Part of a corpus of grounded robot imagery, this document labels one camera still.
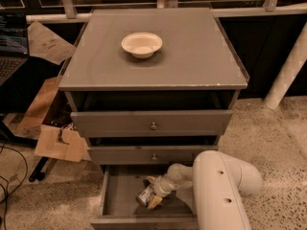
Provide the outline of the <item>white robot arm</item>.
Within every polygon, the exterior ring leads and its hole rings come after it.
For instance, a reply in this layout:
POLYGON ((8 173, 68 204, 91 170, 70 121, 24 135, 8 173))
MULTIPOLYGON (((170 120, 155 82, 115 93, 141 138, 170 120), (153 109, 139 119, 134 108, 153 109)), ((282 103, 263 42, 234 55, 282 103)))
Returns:
POLYGON ((242 198, 259 193, 263 184, 253 165, 214 150, 200 153, 191 167, 173 164, 149 181, 149 209, 173 191, 192 188, 200 230, 251 230, 242 198))

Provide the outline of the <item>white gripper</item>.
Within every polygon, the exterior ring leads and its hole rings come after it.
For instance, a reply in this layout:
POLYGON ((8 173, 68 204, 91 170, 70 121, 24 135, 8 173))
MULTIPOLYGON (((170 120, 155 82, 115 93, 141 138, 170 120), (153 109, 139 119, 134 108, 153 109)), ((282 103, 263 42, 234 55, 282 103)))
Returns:
POLYGON ((159 177, 147 176, 146 180, 153 185, 153 190, 156 195, 153 195, 148 203, 149 210, 154 209, 159 205, 163 197, 168 196, 176 189, 175 183, 169 178, 167 174, 160 175, 159 177))

